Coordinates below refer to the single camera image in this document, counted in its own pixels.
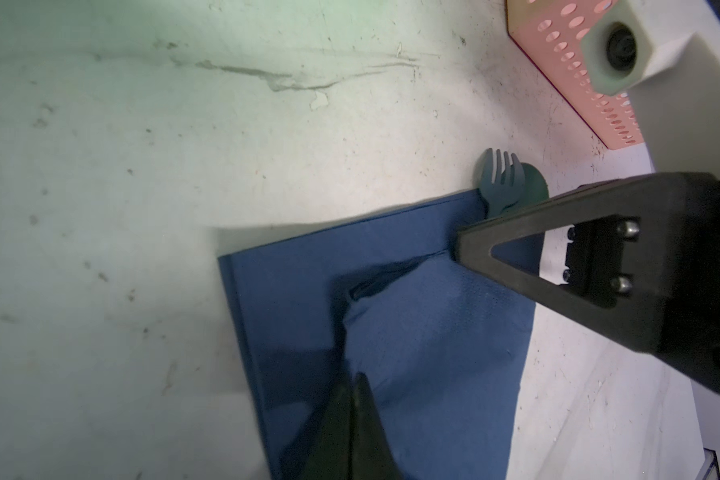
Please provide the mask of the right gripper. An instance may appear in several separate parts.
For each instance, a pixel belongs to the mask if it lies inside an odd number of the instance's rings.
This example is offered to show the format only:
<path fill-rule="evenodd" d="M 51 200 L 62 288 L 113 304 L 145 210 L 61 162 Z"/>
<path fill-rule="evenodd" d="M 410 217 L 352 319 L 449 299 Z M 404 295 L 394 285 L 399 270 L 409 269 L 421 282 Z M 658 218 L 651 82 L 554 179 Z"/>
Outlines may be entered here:
<path fill-rule="evenodd" d="M 555 284 L 497 248 L 570 227 Z M 720 395 L 720 182 L 657 173 L 584 185 L 461 230 L 464 267 Z"/>

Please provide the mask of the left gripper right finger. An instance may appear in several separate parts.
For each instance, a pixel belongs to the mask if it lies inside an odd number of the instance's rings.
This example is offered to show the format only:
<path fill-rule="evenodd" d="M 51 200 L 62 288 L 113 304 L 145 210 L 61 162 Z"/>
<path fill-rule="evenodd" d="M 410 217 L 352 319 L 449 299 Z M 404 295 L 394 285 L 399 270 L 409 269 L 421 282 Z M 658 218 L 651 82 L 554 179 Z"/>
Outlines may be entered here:
<path fill-rule="evenodd" d="M 352 478 L 404 478 L 392 455 L 369 380 L 364 373 L 355 376 L 352 393 Z"/>

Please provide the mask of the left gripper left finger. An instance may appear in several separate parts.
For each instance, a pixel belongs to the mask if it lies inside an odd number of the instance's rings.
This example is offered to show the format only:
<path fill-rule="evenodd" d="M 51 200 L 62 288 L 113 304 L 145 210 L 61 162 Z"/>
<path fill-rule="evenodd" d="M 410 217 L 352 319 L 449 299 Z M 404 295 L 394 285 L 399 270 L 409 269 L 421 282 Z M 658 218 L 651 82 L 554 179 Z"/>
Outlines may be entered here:
<path fill-rule="evenodd" d="M 351 473 L 352 385 L 342 373 L 331 390 L 299 479 L 347 480 Z"/>

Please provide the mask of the dark blue paper napkin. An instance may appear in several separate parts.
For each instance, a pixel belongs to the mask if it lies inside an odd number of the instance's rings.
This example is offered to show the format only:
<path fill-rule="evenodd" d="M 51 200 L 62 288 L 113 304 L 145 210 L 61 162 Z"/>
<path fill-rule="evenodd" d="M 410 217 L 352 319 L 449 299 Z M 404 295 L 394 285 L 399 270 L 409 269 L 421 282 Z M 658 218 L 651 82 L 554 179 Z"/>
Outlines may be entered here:
<path fill-rule="evenodd" d="M 275 479 L 295 479 L 343 373 L 370 382 L 407 479 L 506 476 L 535 304 L 453 257 L 477 191 L 222 256 Z"/>

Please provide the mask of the blue plastic fork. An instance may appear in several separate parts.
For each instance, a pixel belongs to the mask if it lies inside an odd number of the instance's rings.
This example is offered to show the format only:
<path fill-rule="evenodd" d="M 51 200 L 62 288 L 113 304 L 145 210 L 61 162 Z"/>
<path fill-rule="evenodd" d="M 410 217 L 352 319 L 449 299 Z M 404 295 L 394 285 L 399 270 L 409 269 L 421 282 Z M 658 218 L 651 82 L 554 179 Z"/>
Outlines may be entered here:
<path fill-rule="evenodd" d="M 489 148 L 481 156 L 483 170 L 478 190 L 486 204 L 487 219 L 500 216 L 524 195 L 525 171 L 514 153 Z"/>

